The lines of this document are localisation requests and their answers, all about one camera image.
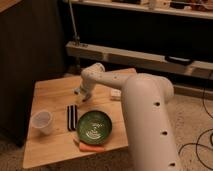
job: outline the plastic cup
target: plastic cup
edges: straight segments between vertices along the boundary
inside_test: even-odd
[[[31,117],[31,126],[45,135],[51,134],[53,130],[53,115],[49,111],[43,110],[35,113]]]

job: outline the green plate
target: green plate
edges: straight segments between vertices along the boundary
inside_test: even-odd
[[[86,112],[77,123],[77,134],[86,144],[102,144],[112,131],[109,116],[98,110]]]

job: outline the orange carrot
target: orange carrot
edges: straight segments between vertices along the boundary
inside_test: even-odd
[[[102,146],[93,146],[93,145],[88,145],[83,142],[79,142],[79,150],[82,152],[104,152],[105,148]]]

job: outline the cable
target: cable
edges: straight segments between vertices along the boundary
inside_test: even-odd
[[[196,142],[195,152],[196,152],[196,156],[197,156],[199,162],[200,162],[204,167],[206,167],[207,169],[213,170],[212,167],[208,166],[207,164],[205,164],[205,163],[201,160],[201,158],[200,158],[200,156],[199,156],[199,154],[198,154],[198,148],[197,148],[197,147],[198,147],[197,144],[199,144],[199,141],[200,141],[201,137],[202,137],[204,134],[206,134],[207,132],[210,132],[210,131],[213,131],[213,129],[208,129],[208,130],[204,131],[202,134],[200,134],[200,136],[198,137],[197,142]]]
[[[186,144],[184,144],[184,145],[182,145],[182,146],[180,147],[180,149],[179,149],[179,151],[178,151],[178,154],[180,155],[180,154],[181,154],[181,151],[182,151],[186,146],[189,146],[189,145],[197,145],[197,146],[204,147],[204,148],[206,148],[206,149],[208,149],[208,150],[213,151],[212,148],[210,148],[210,147],[208,147],[208,146],[206,146],[206,145],[203,145],[203,144],[186,143]]]
[[[208,109],[207,109],[207,107],[206,107],[206,104],[205,104],[206,88],[207,88],[207,86],[208,86],[208,82],[209,82],[209,80],[210,80],[212,74],[213,74],[213,70],[210,71],[210,73],[209,73],[209,75],[208,75],[208,79],[207,79],[206,84],[205,84],[205,86],[204,86],[203,94],[202,94],[202,103],[203,103],[203,107],[204,107],[204,109],[205,109],[205,112],[213,119],[213,115],[208,111]],[[203,160],[201,160],[201,158],[200,158],[200,156],[199,156],[199,153],[198,153],[198,146],[201,146],[201,147],[203,147],[203,148],[206,148],[206,149],[208,149],[208,150],[213,151],[213,148],[210,148],[210,147],[208,147],[208,146],[206,146],[206,145],[203,145],[203,144],[199,144],[199,141],[200,141],[200,139],[202,138],[202,136],[203,136],[204,134],[210,132],[210,131],[213,131],[213,129],[208,129],[208,130],[202,132],[202,133],[199,135],[199,137],[198,137],[196,143],[186,143],[186,144],[182,145],[181,148],[180,148],[179,151],[178,151],[178,154],[180,155],[181,151],[182,151],[186,146],[188,146],[188,145],[195,145],[195,153],[196,153],[196,157],[198,158],[198,161],[199,161],[205,168],[207,168],[207,169],[209,169],[209,170],[213,170],[212,167],[208,166],[207,164],[205,164],[205,163],[203,162]],[[213,132],[211,133],[211,135],[210,135],[210,137],[209,137],[209,141],[210,141],[211,146],[213,147]]]

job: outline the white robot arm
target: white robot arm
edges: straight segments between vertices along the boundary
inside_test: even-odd
[[[150,74],[116,74],[96,63],[81,73],[80,93],[90,97],[96,83],[121,90],[125,127],[138,171],[182,171],[165,103],[173,97],[171,82]]]

